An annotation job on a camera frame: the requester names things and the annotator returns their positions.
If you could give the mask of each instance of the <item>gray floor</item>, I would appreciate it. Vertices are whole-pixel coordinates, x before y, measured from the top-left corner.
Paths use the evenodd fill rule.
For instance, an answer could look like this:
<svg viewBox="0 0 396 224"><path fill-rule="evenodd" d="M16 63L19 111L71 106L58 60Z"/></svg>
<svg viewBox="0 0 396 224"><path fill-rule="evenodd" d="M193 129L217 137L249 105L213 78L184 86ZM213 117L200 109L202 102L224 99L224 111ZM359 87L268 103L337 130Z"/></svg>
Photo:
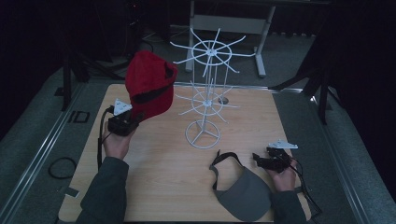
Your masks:
<svg viewBox="0 0 396 224"><path fill-rule="evenodd" d="M208 33L199 35L213 38ZM227 39L239 37L224 34ZM156 54L168 61L181 61L186 57L184 49L163 43L156 35L146 40L152 44ZM172 41L187 45L187 34L175 35ZM233 51L251 53L257 41L257 36L248 36L243 43L234 46ZM228 84L268 87L293 77L313 41L314 37L268 36L263 51L267 77L258 77L253 58L236 58L231 61L231 66L240 73L230 74ZM142 48L150 49L149 45L143 45ZM197 74L200 71L202 68L196 68ZM68 186L70 179L50 177L50 164L61 157L78 161L107 86L121 83L93 72L89 83L74 82L74 101L64 112L60 111L62 98L53 96L56 89L62 86L62 70L50 77L0 143L0 218L4 218L8 211L9 217L12 217L8 219L12 220L11 223L57 221L64 198L58 189ZM184 72L184 64L181 64L177 81L190 80L191 74ZM305 82L303 80L290 88L300 89ZM299 146L293 154L304 167L305 182L312 189L310 194L323 210L317 217L317 222L395 223L395 203L386 191L346 111L329 98L326 111L328 125L324 126L318 119L317 106L298 91L274 92L274 98L289 141ZM90 113L88 122L74 122L70 119L73 111L80 111L82 115ZM55 124L61 129L52 130ZM41 162L29 166L35 155L42 158ZM73 167L70 163L60 162L53 167L53 171L58 175L68 175L73 173ZM32 178L26 181L22 178L24 176ZM21 191L25 193L16 197L15 194ZM11 203L8 200L10 198L17 200Z"/></svg>

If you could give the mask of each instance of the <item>forearm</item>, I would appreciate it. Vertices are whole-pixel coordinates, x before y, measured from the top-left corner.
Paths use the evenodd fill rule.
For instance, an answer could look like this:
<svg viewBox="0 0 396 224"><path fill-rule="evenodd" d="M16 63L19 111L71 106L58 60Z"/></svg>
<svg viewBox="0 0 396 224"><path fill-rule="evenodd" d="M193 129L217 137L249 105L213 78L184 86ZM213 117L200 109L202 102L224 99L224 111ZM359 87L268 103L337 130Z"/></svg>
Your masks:
<svg viewBox="0 0 396 224"><path fill-rule="evenodd" d="M122 160L105 158L81 202L77 223L123 223L128 169Z"/></svg>
<svg viewBox="0 0 396 224"><path fill-rule="evenodd" d="M272 196L274 223L305 224L305 213L295 191L281 191Z"/></svg>

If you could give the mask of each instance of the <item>hand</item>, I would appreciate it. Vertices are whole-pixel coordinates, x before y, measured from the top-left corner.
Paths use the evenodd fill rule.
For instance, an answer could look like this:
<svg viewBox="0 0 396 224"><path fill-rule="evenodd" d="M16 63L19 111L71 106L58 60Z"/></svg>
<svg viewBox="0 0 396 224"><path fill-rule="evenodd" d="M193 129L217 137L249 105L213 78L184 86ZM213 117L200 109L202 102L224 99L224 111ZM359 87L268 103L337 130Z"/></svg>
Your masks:
<svg viewBox="0 0 396 224"><path fill-rule="evenodd" d="M292 167L296 167L297 161L291 160L290 165ZM288 167L282 173L278 173L277 171L265 170L268 175L270 175L274 181L275 188L278 192L294 190L294 185L296 182L296 173L293 169Z"/></svg>
<svg viewBox="0 0 396 224"><path fill-rule="evenodd" d="M102 139L105 139L103 145L105 147L106 156L123 160L128 153L129 143L131 142L131 138L134 135L134 131L128 136L119 136L108 131L106 122L105 132L102 135Z"/></svg>

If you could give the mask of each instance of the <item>dark background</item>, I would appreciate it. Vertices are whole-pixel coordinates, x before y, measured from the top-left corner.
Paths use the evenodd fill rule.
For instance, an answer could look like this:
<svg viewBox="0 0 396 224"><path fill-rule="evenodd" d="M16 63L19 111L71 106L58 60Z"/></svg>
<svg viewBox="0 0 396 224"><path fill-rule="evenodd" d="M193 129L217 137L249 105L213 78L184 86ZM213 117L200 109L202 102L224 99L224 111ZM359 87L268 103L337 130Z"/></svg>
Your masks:
<svg viewBox="0 0 396 224"><path fill-rule="evenodd" d="M189 23L190 3L183 0L2 1L0 95L3 120L0 138L47 78L62 67L63 48L50 29L48 15L37 8L40 6L37 3L43 2L56 12L56 21L73 48L100 61L111 61L112 57L120 55L133 56L140 44L136 38L139 29L128 25L133 21L156 30L165 40L169 38L169 24ZM392 1L338 3L353 4L352 7L330 8L279 6L270 33L317 36L299 74L322 66L330 49L340 48L337 60L329 68L331 84L337 89L344 108L395 198L396 184L390 172L395 167L393 158L396 156L392 146L396 137L396 6ZM206 1L196 11L265 18L263 12L268 9L248 5L238 7L238 11L228 8L224 3Z"/></svg>

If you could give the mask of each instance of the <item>cap brim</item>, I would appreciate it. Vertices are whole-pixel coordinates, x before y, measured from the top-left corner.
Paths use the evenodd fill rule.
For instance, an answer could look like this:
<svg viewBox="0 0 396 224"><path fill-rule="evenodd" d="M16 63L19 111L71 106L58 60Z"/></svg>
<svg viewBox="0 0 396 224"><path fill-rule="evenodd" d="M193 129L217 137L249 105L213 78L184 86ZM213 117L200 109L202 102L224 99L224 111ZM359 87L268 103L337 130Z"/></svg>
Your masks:
<svg viewBox="0 0 396 224"><path fill-rule="evenodd" d="M132 119L139 119L139 122L152 118L154 116L164 113L171 107L173 102L174 86L173 84L161 95L153 100L148 101L144 104L135 103L133 98L131 98L132 104Z"/></svg>
<svg viewBox="0 0 396 224"><path fill-rule="evenodd" d="M246 167L228 190L215 192L224 208L241 221L256 221L271 207L270 188Z"/></svg>

